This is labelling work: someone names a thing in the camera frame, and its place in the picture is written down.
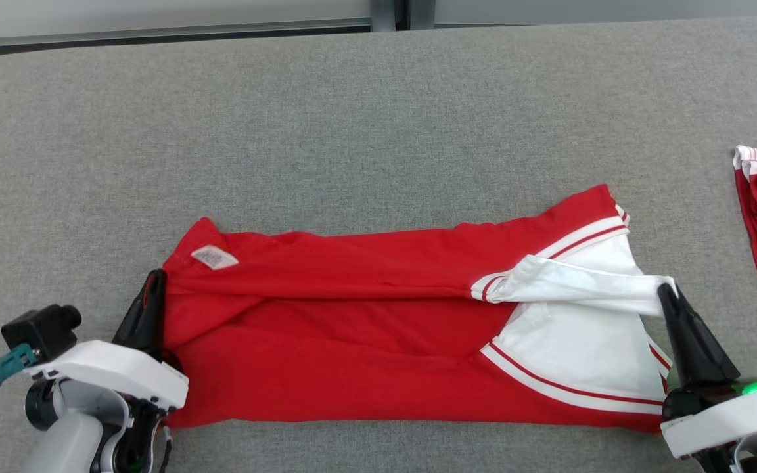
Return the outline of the grey partition post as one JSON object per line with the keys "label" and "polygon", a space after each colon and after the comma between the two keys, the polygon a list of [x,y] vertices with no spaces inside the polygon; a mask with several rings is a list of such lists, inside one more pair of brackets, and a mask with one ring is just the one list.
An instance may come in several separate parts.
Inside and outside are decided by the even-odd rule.
{"label": "grey partition post", "polygon": [[431,30],[438,0],[369,0],[371,30]]}

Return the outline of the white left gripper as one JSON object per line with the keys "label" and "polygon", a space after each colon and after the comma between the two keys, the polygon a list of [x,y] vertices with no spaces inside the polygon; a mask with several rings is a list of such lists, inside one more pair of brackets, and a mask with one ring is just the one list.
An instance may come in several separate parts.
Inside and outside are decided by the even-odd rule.
{"label": "white left gripper", "polygon": [[165,411],[184,407],[189,390],[185,374],[164,359],[166,274],[148,273],[111,342],[78,342],[55,359],[23,370],[45,379],[68,377],[147,400]]}

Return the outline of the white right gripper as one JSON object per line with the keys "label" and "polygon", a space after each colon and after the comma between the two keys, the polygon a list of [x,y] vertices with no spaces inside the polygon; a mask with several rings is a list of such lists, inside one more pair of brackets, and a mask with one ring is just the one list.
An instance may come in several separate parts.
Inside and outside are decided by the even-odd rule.
{"label": "white right gripper", "polygon": [[[664,282],[657,294],[682,386],[738,380],[738,369],[679,288]],[[677,459],[694,459],[718,449],[727,449],[732,460],[757,457],[757,387],[700,413],[662,422],[660,428]]]}

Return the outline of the grey wall base rail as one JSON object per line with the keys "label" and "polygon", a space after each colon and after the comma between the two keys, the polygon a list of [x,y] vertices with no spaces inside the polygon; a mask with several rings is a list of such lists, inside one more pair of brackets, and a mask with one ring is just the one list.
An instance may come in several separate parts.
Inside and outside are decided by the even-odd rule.
{"label": "grey wall base rail", "polygon": [[213,35],[239,35],[247,37],[259,37],[264,35],[288,35],[292,31],[296,31],[298,35],[300,35],[304,31],[313,30],[369,31],[370,29],[371,21],[369,18],[325,19],[255,24],[195,25],[160,29],[96,31],[60,35],[24,35],[14,37],[0,37],[0,48],[59,44],[93,44],[108,41],[126,42],[129,40],[166,37],[168,37],[169,39],[176,37],[197,37]]}

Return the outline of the red and white shirt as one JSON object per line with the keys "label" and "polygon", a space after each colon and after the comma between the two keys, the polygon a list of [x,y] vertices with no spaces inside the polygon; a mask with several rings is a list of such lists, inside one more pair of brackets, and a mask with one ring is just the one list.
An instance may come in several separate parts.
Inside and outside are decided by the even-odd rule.
{"label": "red and white shirt", "polygon": [[606,185],[540,215],[364,235],[222,233],[163,264],[174,427],[516,422],[658,430],[658,288]]}

